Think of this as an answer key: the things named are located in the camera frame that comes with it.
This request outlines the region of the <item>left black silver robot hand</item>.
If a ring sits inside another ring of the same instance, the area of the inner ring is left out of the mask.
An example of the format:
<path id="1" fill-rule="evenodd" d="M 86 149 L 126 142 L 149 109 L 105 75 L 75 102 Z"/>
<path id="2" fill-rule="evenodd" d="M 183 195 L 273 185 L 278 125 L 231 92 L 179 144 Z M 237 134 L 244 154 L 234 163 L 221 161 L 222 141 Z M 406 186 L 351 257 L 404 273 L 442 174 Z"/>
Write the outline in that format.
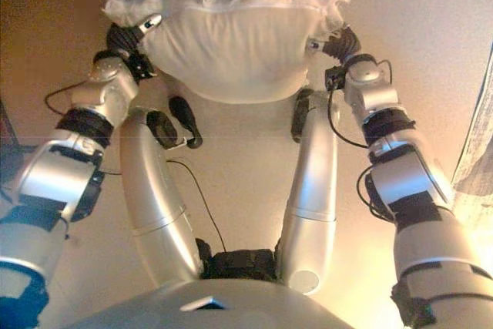
<path id="1" fill-rule="evenodd" d="M 113 22 L 106 33 L 106 47 L 108 50 L 133 54 L 144 39 L 163 20 L 161 14 L 152 14 L 137 25 L 122 27 Z"/>

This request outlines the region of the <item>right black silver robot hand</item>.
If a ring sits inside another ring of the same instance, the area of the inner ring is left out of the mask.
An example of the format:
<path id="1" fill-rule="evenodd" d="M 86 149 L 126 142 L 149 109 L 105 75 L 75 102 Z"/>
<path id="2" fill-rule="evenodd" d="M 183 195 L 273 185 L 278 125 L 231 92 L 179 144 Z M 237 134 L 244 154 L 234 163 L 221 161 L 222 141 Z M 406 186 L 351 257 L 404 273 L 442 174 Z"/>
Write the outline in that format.
<path id="1" fill-rule="evenodd" d="M 332 32 L 327 41 L 308 39 L 307 49 L 322 52 L 344 64 L 361 51 L 361 43 L 352 29 L 345 27 Z"/>

